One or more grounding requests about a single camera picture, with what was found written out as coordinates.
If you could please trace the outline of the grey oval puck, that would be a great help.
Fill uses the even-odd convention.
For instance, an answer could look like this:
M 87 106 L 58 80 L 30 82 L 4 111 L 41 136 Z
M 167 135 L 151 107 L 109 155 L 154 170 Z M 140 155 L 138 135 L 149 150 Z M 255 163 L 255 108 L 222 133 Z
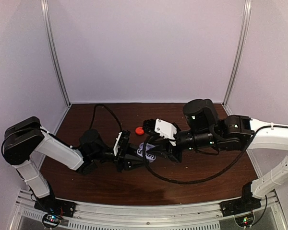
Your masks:
M 142 157 L 143 156 L 143 147 L 144 147 L 144 143 L 142 142 L 140 145 L 139 145 L 139 148 L 137 149 L 136 153 L 138 156 Z M 145 146 L 145 156 L 146 156 L 146 159 L 149 161 L 149 162 L 154 162 L 154 161 L 150 161 L 147 157 L 147 154 L 148 154 L 148 151 L 150 150 L 150 145 L 147 143 L 147 145 Z

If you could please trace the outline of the red earbud charging case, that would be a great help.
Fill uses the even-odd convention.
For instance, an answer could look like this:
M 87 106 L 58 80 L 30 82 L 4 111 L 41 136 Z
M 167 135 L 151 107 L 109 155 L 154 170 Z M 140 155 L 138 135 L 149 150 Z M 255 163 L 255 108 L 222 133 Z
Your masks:
M 136 135 L 139 135 L 139 136 L 142 136 L 145 134 L 145 132 L 141 126 L 139 126 L 135 129 L 135 133 L 136 133 Z

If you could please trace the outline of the purple earbud with red hook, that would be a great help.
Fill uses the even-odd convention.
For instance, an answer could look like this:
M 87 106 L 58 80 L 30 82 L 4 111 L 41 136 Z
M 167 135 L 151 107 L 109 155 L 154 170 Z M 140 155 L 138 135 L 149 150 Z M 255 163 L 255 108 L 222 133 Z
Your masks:
M 150 161 L 154 161 L 156 159 L 156 156 L 151 154 L 148 154 L 147 157 Z

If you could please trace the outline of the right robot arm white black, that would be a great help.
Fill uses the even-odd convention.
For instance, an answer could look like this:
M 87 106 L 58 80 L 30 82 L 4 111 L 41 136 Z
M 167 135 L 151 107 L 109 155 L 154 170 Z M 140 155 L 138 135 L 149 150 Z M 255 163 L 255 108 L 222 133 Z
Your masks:
M 157 119 L 143 122 L 143 130 L 152 140 L 161 138 L 153 149 L 166 158 L 180 162 L 185 150 L 213 148 L 220 151 L 272 149 L 288 152 L 288 126 L 263 122 L 248 116 L 230 115 L 219 119 L 210 99 L 195 99 L 183 107 L 189 130 L 182 131 L 174 124 Z M 267 193 L 288 181 L 288 154 L 264 176 L 243 186 L 237 208 L 247 211 Z

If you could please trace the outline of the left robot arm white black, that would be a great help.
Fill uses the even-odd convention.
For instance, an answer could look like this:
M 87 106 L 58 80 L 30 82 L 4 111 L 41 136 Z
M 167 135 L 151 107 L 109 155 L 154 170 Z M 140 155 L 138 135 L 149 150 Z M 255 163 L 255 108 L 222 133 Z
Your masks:
M 4 134 L 1 154 L 12 165 L 33 190 L 40 204 L 49 213 L 59 209 L 59 201 L 52 197 L 50 185 L 31 160 L 38 152 L 48 156 L 80 174 L 89 174 L 97 165 L 95 161 L 112 162 L 117 171 L 133 170 L 144 165 L 138 148 L 129 143 L 129 131 L 119 133 L 113 147 L 107 146 L 99 132 L 89 129 L 79 138 L 80 145 L 74 147 L 60 140 L 40 124 L 33 116 L 9 127 Z

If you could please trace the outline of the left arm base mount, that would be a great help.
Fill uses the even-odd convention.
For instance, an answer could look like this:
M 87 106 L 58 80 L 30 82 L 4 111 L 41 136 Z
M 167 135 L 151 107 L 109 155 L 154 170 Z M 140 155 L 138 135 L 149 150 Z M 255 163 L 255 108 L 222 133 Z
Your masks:
M 38 198 L 34 193 L 30 197 L 35 202 L 34 208 L 45 212 L 41 220 L 43 226 L 52 230 L 62 223 L 64 217 L 73 217 L 76 204 L 72 201 L 57 199 L 51 186 L 49 190 L 50 194 L 46 197 Z

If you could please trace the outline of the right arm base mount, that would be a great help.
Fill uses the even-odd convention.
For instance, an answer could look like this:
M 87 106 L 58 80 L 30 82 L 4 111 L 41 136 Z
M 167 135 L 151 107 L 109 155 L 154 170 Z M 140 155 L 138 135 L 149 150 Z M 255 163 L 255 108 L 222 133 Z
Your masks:
M 257 223 L 253 211 L 261 207 L 261 199 L 253 197 L 251 184 L 252 182 L 248 182 L 242 187 L 240 198 L 223 201 L 219 204 L 223 217 L 250 212 L 251 214 L 237 217 L 235 220 L 237 225 L 243 228 L 251 228 Z

